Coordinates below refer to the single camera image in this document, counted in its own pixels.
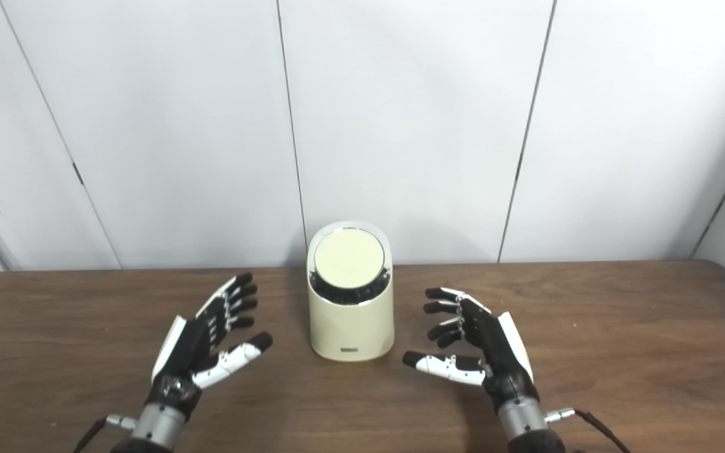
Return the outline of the white and black left hand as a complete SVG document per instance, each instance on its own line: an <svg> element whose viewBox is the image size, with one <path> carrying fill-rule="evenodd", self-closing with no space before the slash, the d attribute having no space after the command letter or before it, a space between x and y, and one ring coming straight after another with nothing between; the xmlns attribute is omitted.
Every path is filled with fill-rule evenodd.
<svg viewBox="0 0 725 453"><path fill-rule="evenodd" d="M205 389L232 376L273 346L273 336L257 333L222 350L228 333L252 327L244 313L258 306L251 273L233 276L190 318L178 315L159 350L146 403L178 410L189 420Z"/></svg>

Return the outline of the white and black right hand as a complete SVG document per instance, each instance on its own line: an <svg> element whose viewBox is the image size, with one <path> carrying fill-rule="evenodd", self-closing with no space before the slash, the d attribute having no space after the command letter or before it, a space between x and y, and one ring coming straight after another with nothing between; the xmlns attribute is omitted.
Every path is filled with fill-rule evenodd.
<svg viewBox="0 0 725 453"><path fill-rule="evenodd" d="M515 326L508 313L494 316L474 296L460 290L428 288L425 295L430 301L424 306L425 313L452 314L451 319L429 330L428 339L440 348L463 340L478 348L480 356L405 352L403 364L437 378L480 386L492 399L495 410L509 402L541 400L531 372L512 347L509 333L514 332Z"/></svg>

